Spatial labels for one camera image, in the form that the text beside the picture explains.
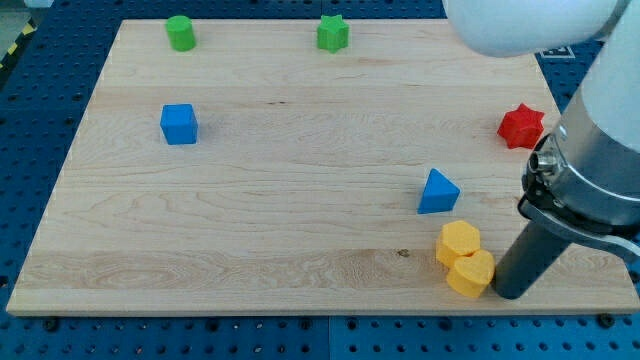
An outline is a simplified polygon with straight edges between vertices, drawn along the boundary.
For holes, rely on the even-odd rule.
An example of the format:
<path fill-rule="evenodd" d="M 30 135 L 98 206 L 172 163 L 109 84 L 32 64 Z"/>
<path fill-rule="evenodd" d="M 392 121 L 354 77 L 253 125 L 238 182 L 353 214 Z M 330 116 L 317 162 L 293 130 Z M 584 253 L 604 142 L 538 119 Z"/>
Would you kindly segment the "silver wrist flange mount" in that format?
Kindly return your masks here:
<path fill-rule="evenodd" d="M 517 245 L 544 263 L 571 243 L 639 259 L 639 152 L 601 129 L 581 91 L 529 156 L 522 186 L 529 223 Z"/>

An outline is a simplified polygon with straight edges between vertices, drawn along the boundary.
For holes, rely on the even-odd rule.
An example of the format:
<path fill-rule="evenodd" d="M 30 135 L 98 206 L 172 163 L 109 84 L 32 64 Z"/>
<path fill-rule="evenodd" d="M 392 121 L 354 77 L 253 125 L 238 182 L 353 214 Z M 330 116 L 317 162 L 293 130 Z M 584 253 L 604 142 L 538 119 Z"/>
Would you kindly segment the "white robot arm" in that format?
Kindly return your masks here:
<path fill-rule="evenodd" d="M 535 146 L 518 204 L 528 219 L 494 290 L 517 299 L 572 243 L 639 258 L 639 1 L 448 0 L 475 52 L 511 57 L 590 39 L 605 44 L 560 120 Z"/>

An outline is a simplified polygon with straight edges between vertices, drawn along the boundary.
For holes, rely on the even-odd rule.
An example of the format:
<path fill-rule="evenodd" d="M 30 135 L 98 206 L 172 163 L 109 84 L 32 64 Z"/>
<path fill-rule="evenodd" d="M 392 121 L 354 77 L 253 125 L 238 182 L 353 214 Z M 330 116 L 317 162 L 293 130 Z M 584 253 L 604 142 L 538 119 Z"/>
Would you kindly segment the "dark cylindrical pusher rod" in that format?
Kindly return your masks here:
<path fill-rule="evenodd" d="M 503 298 L 520 298 L 569 245 L 530 221 L 496 265 L 493 289 Z"/>

